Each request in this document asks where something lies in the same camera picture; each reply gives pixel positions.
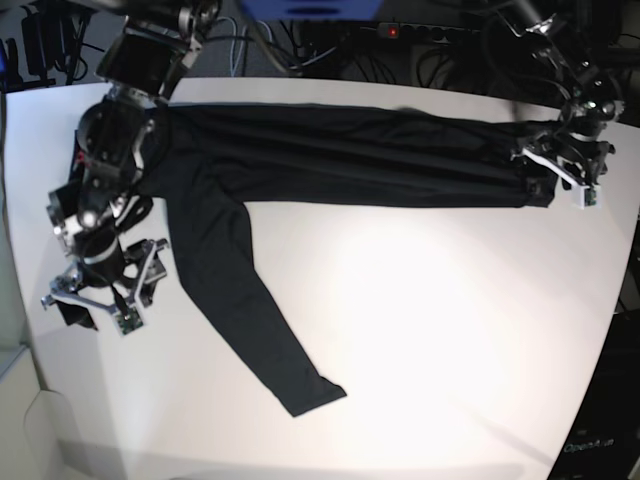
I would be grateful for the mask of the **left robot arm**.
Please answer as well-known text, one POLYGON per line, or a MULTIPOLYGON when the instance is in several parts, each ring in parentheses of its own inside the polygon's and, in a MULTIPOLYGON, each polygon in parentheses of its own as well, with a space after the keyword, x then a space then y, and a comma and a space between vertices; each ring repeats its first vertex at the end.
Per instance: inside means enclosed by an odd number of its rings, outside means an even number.
POLYGON ((514 155, 554 173, 585 209, 601 204, 599 177, 615 147, 600 138, 624 111, 618 83, 590 55, 584 41, 558 14, 545 14, 532 1, 483 1, 519 38, 545 42, 534 55, 546 59, 555 78, 548 82, 564 99, 555 125, 519 141, 514 155))

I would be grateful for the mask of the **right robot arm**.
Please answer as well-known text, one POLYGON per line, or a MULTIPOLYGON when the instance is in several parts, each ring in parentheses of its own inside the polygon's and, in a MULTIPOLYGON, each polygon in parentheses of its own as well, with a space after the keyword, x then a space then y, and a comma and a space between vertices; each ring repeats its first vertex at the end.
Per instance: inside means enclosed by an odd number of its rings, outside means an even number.
POLYGON ((44 306, 66 324, 92 329, 91 310, 112 316, 121 332, 142 324, 138 309, 152 300, 166 271, 157 254, 165 240, 122 250, 119 235, 131 190, 144 175, 142 148, 156 129, 146 109, 163 109, 178 82, 212 41, 216 1, 126 1, 122 35, 105 55, 101 75, 112 88, 78 125, 73 178, 50 195, 55 235, 73 259, 56 277, 44 306))

